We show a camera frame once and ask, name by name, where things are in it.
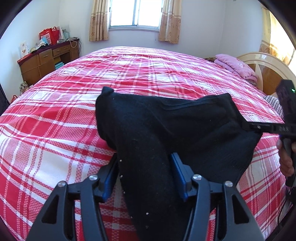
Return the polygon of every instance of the wooden desk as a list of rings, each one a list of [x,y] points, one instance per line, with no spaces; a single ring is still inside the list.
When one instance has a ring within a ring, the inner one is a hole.
[[[22,78],[29,86],[34,85],[47,74],[55,71],[55,64],[62,61],[64,64],[79,58],[79,39],[50,45],[37,50],[19,62]]]

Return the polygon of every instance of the bag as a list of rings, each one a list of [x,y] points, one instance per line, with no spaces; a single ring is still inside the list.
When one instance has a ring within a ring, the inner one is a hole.
[[[13,95],[10,103],[12,103],[13,101],[15,101],[16,99],[17,99],[17,96],[16,95]]]
[[[59,30],[57,29],[56,26],[54,26],[54,27],[52,28],[52,34],[53,34],[53,36],[54,36],[54,41],[55,41],[55,43],[57,43],[57,41],[59,40]]]
[[[42,37],[46,37],[49,45],[54,45],[57,43],[51,28],[47,28],[39,33],[39,38],[42,39]]]
[[[20,84],[20,95],[24,94],[29,89],[29,85],[26,81]]]

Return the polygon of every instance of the striped pillow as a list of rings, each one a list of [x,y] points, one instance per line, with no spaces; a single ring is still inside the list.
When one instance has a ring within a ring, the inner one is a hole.
[[[282,119],[284,119],[283,108],[281,107],[278,98],[272,95],[263,96],[263,98],[274,108],[274,110],[279,114],[279,116]]]

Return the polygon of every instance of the striped fabric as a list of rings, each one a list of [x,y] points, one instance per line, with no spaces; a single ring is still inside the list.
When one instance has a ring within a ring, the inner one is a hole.
[[[189,100],[230,93],[246,120],[283,122],[256,87],[204,59],[135,47],[79,58],[45,76],[0,117],[0,216],[17,240],[25,240],[59,181],[80,182],[111,159],[114,151],[99,137],[95,119],[95,101],[104,86],[118,93]],[[263,134],[237,185],[264,237],[277,226],[285,200],[277,140]],[[109,241],[138,241],[119,180],[100,208]],[[212,213],[208,241],[214,218]],[[79,202],[75,219],[77,241],[84,241]]]
[[[263,98],[274,108],[274,110],[278,113],[278,115],[284,119],[284,113],[283,113],[283,108],[278,100],[278,98],[272,96],[272,95],[267,95],[263,96]]]

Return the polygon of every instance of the beige curtain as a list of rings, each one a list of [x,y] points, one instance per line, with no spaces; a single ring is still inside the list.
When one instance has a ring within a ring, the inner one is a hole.
[[[90,41],[109,39],[108,33],[108,0],[93,0],[91,24],[89,28]]]
[[[179,43],[181,28],[182,0],[164,0],[163,14],[161,17],[159,41],[172,44]]]
[[[289,65],[295,48],[275,16],[263,5],[263,34],[259,51],[269,53]]]

